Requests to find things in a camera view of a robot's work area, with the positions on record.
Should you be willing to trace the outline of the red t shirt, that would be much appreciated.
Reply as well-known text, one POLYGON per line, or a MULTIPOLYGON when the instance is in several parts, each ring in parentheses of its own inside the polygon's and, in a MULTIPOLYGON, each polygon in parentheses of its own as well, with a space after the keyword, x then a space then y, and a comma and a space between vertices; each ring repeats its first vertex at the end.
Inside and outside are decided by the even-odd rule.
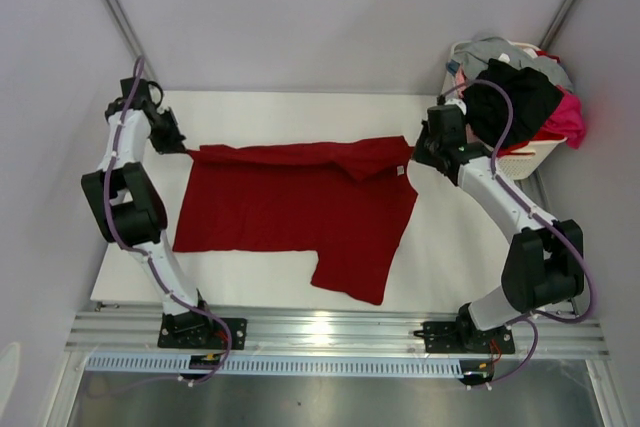
POLYGON ((313 251, 313 286, 382 304, 417 193, 404 137, 190 151, 173 248, 313 251))

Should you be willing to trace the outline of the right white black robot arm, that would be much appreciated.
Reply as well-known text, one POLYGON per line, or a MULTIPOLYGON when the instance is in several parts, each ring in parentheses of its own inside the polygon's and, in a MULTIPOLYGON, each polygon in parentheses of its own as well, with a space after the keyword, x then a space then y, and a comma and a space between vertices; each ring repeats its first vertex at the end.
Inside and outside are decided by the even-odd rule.
POLYGON ((501 173, 484 144, 468 142, 455 103, 428 109, 413 159, 475 200, 509 243, 497 288, 463 305, 454 322, 426 322, 416 334, 430 353, 486 353, 492 344, 513 353, 510 323, 583 293, 581 228, 539 208, 501 173))

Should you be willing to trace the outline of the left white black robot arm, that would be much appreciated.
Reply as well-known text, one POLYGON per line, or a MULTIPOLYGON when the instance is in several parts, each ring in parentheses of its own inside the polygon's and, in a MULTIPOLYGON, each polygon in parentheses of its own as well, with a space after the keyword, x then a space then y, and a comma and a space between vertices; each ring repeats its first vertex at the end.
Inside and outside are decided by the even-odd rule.
POLYGON ((82 176, 81 187, 104 239, 140 264, 161 299, 158 346, 203 348, 216 325, 169 246, 166 208, 142 163, 147 144, 161 155, 185 153, 185 137, 172 110, 152 99, 162 91, 159 84, 129 77, 120 86, 122 95, 105 111, 106 153, 96 171, 82 176))

